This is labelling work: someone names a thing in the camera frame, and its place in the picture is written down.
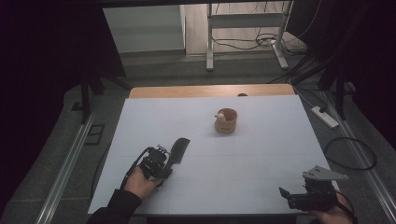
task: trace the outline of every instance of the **cup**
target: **cup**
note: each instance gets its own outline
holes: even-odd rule
[[[215,129],[218,133],[233,133],[236,127],[238,114],[231,108],[222,108],[218,111]]]

